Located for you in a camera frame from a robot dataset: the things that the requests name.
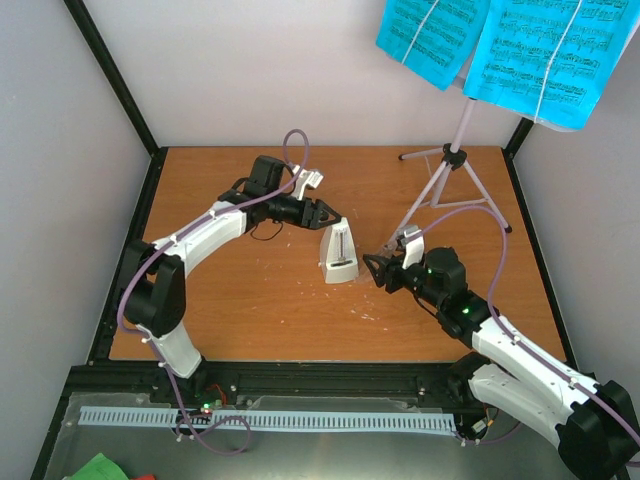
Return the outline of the white metronome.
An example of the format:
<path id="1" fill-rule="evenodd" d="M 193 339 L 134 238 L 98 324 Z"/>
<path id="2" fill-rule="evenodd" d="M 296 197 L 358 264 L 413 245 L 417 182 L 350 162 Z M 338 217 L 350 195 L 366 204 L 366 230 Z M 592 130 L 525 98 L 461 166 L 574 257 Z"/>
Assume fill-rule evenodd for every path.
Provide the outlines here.
<path id="1" fill-rule="evenodd" d="M 358 277 L 356 247 L 346 217 L 325 229 L 320 243 L 319 265 L 326 284 L 352 282 Z"/>

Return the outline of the blue sheet music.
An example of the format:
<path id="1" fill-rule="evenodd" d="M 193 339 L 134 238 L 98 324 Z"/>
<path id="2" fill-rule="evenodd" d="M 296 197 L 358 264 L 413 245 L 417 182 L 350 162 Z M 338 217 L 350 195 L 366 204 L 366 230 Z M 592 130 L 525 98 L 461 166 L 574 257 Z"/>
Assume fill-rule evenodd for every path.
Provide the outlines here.
<path id="1" fill-rule="evenodd" d="M 376 46 L 445 91 L 471 56 L 489 7 L 483 0 L 388 1 Z"/>
<path id="2" fill-rule="evenodd" d="M 638 26 L 636 1 L 493 1 L 463 92 L 581 130 Z"/>

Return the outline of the clear plastic metronome cover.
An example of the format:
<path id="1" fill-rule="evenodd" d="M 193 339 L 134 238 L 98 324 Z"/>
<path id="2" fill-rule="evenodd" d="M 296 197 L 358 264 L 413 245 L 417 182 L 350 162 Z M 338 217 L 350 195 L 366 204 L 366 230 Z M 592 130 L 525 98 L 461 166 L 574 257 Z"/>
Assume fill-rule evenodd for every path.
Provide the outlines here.
<path id="1" fill-rule="evenodd" d="M 391 241 L 389 241 L 388 243 L 386 243 L 385 245 L 383 245 L 379 249 L 379 251 L 377 253 L 375 253 L 375 254 L 392 257 L 393 258 L 392 262 L 394 262 L 394 255 L 397 252 L 403 252 L 403 251 L 398 246 L 397 237 L 396 237 L 396 238 L 392 239 Z"/>

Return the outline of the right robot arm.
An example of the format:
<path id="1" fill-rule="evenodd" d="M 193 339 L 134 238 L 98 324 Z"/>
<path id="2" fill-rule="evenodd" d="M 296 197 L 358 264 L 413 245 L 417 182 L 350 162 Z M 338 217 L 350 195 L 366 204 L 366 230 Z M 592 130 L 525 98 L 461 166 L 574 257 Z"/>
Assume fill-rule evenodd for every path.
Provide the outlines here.
<path id="1" fill-rule="evenodd" d="M 378 287 L 405 289 L 428 303 L 441 328 L 472 349 L 467 395 L 544 437 L 577 478 L 610 479 L 638 454 L 639 422 L 628 391 L 571 368 L 522 335 L 469 289 L 454 249 L 363 260 Z"/>

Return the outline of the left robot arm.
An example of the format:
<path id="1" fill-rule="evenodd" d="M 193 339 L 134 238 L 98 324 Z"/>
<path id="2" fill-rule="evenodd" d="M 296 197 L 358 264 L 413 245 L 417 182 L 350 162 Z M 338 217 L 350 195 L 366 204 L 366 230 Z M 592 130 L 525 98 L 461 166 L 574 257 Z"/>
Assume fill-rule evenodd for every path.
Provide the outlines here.
<path id="1" fill-rule="evenodd" d="M 307 230 L 338 223 L 340 214 L 306 196 L 324 176 L 317 169 L 277 158 L 257 157 L 248 176 L 238 179 L 198 218 L 175 233 L 125 249 L 118 277 L 119 328 L 152 346 L 159 365 L 174 375 L 172 388 L 186 402 L 201 400 L 208 378 L 198 371 L 202 355 L 184 325 L 189 274 L 223 245 L 270 220 Z"/>

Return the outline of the green paper sheet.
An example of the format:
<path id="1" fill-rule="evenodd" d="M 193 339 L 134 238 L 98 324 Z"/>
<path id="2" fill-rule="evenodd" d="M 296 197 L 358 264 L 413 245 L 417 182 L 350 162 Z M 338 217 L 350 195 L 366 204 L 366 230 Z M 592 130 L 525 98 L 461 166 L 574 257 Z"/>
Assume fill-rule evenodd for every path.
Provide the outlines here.
<path id="1" fill-rule="evenodd" d="M 77 472 L 65 476 L 69 480 L 128 480 L 124 471 L 111 459 L 99 453 Z"/>

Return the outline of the black aluminium frame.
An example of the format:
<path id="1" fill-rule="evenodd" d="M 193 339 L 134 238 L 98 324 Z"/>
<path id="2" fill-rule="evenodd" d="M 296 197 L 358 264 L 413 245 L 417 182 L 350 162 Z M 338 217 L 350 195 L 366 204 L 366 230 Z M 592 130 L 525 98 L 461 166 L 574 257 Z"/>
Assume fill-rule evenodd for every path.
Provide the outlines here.
<path id="1" fill-rule="evenodd" d="M 124 112 L 150 158 L 141 193 L 136 202 L 125 239 L 126 242 L 130 242 L 141 237 L 147 225 L 169 149 L 157 145 L 85 3 L 83 1 L 67 1 L 65 6 L 100 66 L 106 80 L 109 82 L 114 94 L 122 105 Z M 534 123 L 531 120 L 522 117 L 514 129 L 507 146 L 501 149 L 501 153 L 520 209 L 521 217 L 524 221 L 524 228 L 532 247 L 542 284 L 551 307 L 563 351 L 567 356 L 568 365 L 575 367 L 577 365 L 576 357 L 569 340 L 566 325 L 560 312 L 548 268 L 543 258 L 535 227 L 514 165 L 514 159 L 533 127 Z M 111 282 L 105 306 L 98 321 L 98 327 L 87 357 L 87 362 L 81 366 L 74 366 L 70 369 L 31 475 L 33 479 L 43 479 L 46 473 L 53 469 L 52 458 L 54 457 L 55 449 L 62 442 L 61 431 L 64 429 L 62 424 L 63 415 L 67 413 L 71 396 L 74 393 L 124 394 L 146 392 L 152 395 L 159 395 L 160 392 L 156 389 L 153 380 L 158 379 L 160 382 L 166 380 L 166 376 L 161 375 L 159 369 L 152 366 L 148 361 L 109 360 L 107 358 L 116 332 L 115 301 L 118 299 L 116 292 L 117 280 L 118 278 L 114 277 Z M 361 378 L 369 382 L 380 378 L 383 380 L 385 386 L 391 386 L 398 384 L 400 380 L 408 378 L 409 374 L 413 371 L 425 373 L 429 380 L 434 380 L 436 375 L 443 373 L 448 366 L 448 363 L 434 362 L 423 364 L 355 363 L 353 366 L 344 368 L 343 370 L 352 373 L 356 378 Z"/>

